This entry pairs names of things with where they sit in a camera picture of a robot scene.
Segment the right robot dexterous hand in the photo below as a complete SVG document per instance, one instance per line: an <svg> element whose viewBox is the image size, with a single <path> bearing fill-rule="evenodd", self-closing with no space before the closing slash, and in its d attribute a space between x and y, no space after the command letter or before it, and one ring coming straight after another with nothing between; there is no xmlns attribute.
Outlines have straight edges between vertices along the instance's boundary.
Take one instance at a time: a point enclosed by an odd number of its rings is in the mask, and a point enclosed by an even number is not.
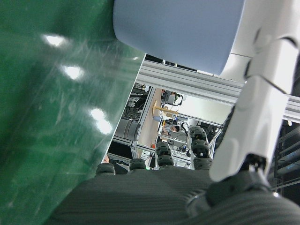
<svg viewBox="0 0 300 225"><path fill-rule="evenodd" d="M48 225L297 225L300 209L266 179L300 51L300 3L274 0L212 164L103 173L78 185Z"/></svg>

